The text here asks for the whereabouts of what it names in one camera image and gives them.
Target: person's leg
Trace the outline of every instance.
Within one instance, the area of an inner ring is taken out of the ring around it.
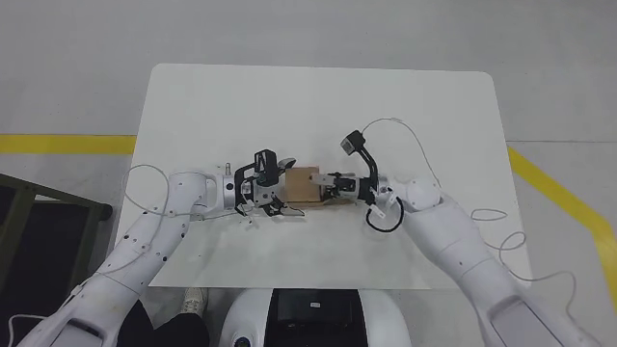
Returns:
[[[157,345],[208,347],[210,334],[203,320],[196,313],[180,313],[153,334]]]
[[[144,305],[137,301],[122,323],[117,347],[150,346],[153,332],[154,328]]]
[[[188,288],[184,293],[182,311],[172,320],[154,330],[157,345],[208,347],[210,334],[203,323],[207,293],[200,288]]]

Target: black pants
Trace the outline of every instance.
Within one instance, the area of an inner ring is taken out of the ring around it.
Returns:
[[[208,329],[195,313],[180,313],[155,330],[142,302],[139,301],[128,312],[118,335],[118,347],[208,347],[209,345]]]

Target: concrete floor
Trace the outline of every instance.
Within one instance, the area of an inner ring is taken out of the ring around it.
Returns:
[[[509,145],[617,227],[615,30],[617,0],[0,0],[0,134],[136,134],[163,62],[480,70],[495,80]],[[129,163],[0,155],[0,172],[118,206]],[[574,271],[573,314],[617,345],[588,231],[515,182],[534,274]],[[556,307],[570,292],[559,279],[532,289]],[[480,344],[459,293],[392,294],[415,346]],[[208,319],[229,295],[213,291]]]

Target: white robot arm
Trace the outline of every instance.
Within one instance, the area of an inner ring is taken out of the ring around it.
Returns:
[[[431,182],[393,183],[391,188],[410,212],[402,227],[469,299],[487,346],[599,345],[514,280],[489,253],[470,216]]]
[[[167,216],[144,212],[98,270],[42,320],[19,346],[115,346],[124,318],[175,251],[196,201],[206,196],[205,175],[170,176]]]

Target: yellow floor line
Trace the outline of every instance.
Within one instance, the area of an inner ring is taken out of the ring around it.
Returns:
[[[0,153],[132,154],[135,136],[0,135]]]
[[[0,135],[0,153],[132,154],[135,136]],[[610,223],[584,201],[509,147],[512,170],[591,232],[617,312],[617,241]]]
[[[596,243],[613,308],[617,312],[617,241],[610,222],[516,150],[508,147],[508,153],[516,174],[589,229]]]

